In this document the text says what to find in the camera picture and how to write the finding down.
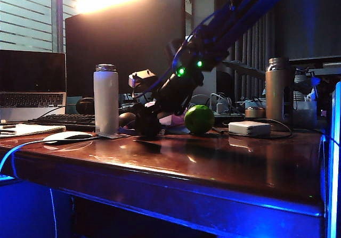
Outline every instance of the white bottle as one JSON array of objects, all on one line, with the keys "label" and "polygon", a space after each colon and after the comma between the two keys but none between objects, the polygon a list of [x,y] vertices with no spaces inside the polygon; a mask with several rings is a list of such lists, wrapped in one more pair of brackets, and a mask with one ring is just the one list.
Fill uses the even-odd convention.
[{"label": "white bottle", "polygon": [[118,130],[118,74],[111,64],[98,64],[94,72],[95,132],[116,138]]}]

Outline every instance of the power adapter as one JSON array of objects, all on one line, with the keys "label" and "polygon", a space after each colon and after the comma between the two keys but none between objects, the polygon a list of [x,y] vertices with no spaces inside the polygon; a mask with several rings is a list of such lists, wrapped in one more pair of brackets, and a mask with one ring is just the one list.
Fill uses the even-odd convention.
[{"label": "power adapter", "polygon": [[270,124],[263,122],[242,121],[229,123],[229,133],[248,137],[269,136]]}]

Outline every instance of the wooden desk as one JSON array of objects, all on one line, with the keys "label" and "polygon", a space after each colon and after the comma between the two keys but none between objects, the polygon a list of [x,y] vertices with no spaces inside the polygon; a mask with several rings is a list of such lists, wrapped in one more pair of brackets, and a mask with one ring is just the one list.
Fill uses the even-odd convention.
[{"label": "wooden desk", "polygon": [[[45,136],[2,139],[0,154]],[[323,236],[320,135],[138,139],[32,144],[13,162],[31,182],[218,235]]]}]

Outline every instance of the laptop screen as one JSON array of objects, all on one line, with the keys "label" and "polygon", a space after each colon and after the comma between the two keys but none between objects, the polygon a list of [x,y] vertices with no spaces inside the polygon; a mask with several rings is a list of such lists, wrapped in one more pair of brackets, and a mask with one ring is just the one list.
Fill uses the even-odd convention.
[{"label": "laptop screen", "polygon": [[0,50],[0,91],[65,92],[65,54]]}]

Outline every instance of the lime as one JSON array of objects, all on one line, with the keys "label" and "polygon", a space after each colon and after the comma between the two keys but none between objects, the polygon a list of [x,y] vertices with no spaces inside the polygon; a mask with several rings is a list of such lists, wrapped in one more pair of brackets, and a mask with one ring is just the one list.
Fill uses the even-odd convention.
[{"label": "lime", "polygon": [[213,111],[205,105],[195,105],[187,111],[184,121],[191,133],[203,134],[214,125]]}]

